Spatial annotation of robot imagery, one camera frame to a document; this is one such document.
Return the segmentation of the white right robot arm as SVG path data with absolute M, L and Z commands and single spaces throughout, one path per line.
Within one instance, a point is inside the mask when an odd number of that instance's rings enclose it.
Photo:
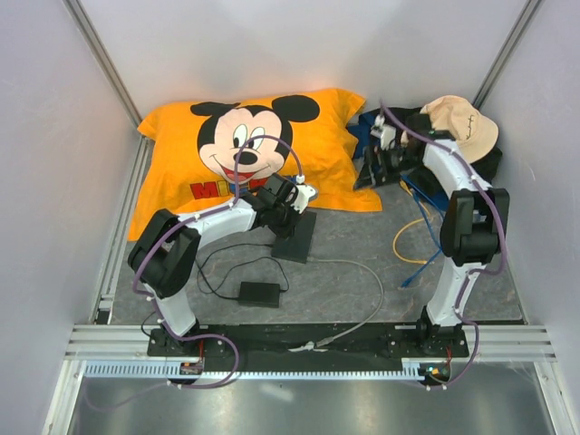
M 451 133 L 432 127 L 426 114 L 416 114 L 404 124 L 392 111 L 381 110 L 370 135 L 354 189 L 391 184 L 423 166 L 448 198 L 440 226 L 444 263 L 437 288 L 416 325 L 396 332 L 389 348 L 401 355 L 466 356 L 465 303 L 477 278 L 505 251 L 508 192 L 487 183 L 466 161 Z

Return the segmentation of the black network switch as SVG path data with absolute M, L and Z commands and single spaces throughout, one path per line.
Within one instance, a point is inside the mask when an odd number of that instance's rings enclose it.
M 306 264 L 312 246 L 317 214 L 305 211 L 295 226 L 294 233 L 286 238 L 277 237 L 271 255 L 277 259 Z

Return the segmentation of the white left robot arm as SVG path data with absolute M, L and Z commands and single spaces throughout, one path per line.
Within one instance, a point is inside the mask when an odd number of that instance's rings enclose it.
M 198 349 L 198 318 L 189 306 L 184 287 L 197 264 L 198 251 L 224 237 L 266 227 L 288 238 L 309 204 L 318 196 L 303 179 L 293 182 L 277 174 L 218 206 L 186 214 L 163 208 L 154 213 L 135 242 L 128 265 L 133 284 L 151 299 L 168 347 L 179 356 Z

